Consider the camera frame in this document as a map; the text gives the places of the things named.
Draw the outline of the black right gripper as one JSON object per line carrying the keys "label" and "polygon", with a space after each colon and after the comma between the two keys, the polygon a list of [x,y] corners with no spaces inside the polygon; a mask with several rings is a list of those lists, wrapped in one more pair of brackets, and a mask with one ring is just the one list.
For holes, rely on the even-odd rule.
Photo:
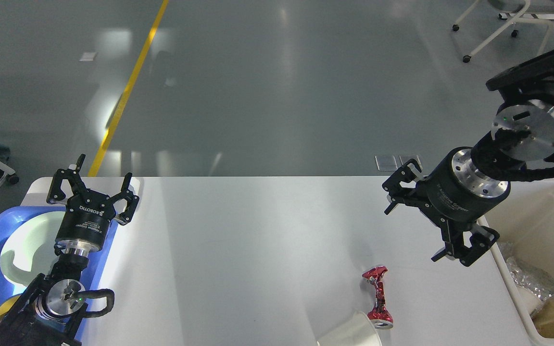
{"label": "black right gripper", "polygon": [[[453,149],[426,178],[417,162],[411,160],[382,184],[389,202],[384,214],[391,213],[398,204],[422,210],[432,205],[449,218],[437,222],[444,247],[432,261],[448,258],[470,267],[499,240],[499,232],[475,220],[504,201],[510,194],[511,184],[482,173],[474,164],[471,150],[471,147]],[[418,186],[402,186],[423,181],[426,192]]]}

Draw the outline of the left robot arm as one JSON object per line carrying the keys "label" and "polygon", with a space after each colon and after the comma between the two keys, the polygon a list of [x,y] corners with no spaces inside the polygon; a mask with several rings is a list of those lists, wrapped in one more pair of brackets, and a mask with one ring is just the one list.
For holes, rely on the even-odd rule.
{"label": "left robot arm", "polygon": [[80,176],[84,160],[80,155],[53,175],[46,202],[65,207],[53,245],[57,261],[0,314],[0,346],[79,346],[81,322],[103,317],[114,307],[114,291],[87,290],[81,274],[90,254],[103,249],[111,223],[132,221],[140,198],[130,189],[132,173],[126,173],[114,196],[86,187]]}

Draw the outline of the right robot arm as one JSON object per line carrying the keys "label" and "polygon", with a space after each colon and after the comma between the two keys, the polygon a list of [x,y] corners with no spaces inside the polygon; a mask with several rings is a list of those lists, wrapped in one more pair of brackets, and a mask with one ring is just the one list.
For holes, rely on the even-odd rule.
{"label": "right robot arm", "polygon": [[408,160],[382,187],[385,214],[402,204],[418,208],[441,231],[432,258],[468,267],[500,235],[477,220],[504,201],[512,182],[554,179],[554,50],[509,68],[486,82],[503,98],[491,130],[472,147],[457,147],[424,176]]}

